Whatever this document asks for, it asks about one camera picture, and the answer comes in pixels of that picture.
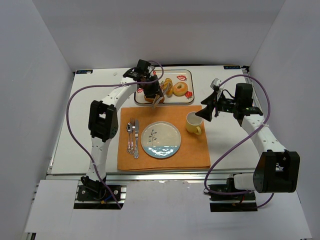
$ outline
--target red strawberry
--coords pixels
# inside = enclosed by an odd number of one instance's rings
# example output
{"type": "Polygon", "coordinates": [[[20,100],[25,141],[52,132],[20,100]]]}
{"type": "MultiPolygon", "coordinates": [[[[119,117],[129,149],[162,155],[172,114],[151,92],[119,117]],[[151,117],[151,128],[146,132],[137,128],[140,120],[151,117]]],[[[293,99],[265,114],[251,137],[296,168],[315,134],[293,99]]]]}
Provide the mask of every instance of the red strawberry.
{"type": "Polygon", "coordinates": [[[181,80],[181,81],[186,81],[187,80],[187,77],[185,75],[179,75],[179,76],[176,76],[176,78],[181,80]]]}
{"type": "Polygon", "coordinates": [[[186,99],[191,99],[192,96],[193,96],[192,91],[187,91],[187,92],[185,93],[185,96],[186,96],[186,99]]]}

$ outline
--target plate with plant design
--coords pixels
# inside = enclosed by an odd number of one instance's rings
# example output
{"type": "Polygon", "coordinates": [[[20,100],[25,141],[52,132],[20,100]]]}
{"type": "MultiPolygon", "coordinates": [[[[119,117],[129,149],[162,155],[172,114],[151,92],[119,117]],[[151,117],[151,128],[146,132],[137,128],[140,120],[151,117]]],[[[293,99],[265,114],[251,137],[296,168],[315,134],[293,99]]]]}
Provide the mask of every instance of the plate with plant design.
{"type": "Polygon", "coordinates": [[[181,135],[179,130],[171,123],[157,121],[143,130],[141,145],[143,150],[151,157],[165,159],[179,150],[181,135]]]}

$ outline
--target mug handle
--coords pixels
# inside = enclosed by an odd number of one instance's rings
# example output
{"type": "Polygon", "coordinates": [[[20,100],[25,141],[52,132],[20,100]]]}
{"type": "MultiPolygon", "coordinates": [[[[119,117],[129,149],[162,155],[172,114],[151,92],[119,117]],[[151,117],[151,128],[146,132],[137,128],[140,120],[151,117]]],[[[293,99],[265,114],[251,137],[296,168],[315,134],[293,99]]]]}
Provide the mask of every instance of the mug handle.
{"type": "Polygon", "coordinates": [[[195,134],[197,135],[200,135],[202,132],[201,132],[201,128],[199,126],[196,127],[196,131],[194,132],[195,134]]]}

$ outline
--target glazed donut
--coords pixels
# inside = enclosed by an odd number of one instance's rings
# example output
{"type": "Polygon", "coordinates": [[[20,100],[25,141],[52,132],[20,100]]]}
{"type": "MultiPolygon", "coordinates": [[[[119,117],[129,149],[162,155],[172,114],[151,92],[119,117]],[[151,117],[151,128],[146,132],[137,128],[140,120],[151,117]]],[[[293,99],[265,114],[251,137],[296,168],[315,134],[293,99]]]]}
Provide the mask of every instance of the glazed donut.
{"type": "Polygon", "coordinates": [[[173,94],[180,97],[186,94],[188,85],[185,82],[178,82],[173,86],[173,94]]]}

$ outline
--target knife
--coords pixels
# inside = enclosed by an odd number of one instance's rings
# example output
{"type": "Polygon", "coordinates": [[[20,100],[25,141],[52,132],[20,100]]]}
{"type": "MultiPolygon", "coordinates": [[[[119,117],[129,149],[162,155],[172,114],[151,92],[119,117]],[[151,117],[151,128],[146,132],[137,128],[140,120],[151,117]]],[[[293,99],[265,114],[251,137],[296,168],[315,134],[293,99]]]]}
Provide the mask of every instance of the knife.
{"type": "Polygon", "coordinates": [[[138,151],[139,121],[138,119],[135,120],[134,135],[135,135],[135,148],[134,148],[133,157],[137,159],[139,157],[139,151],[138,151]]]}

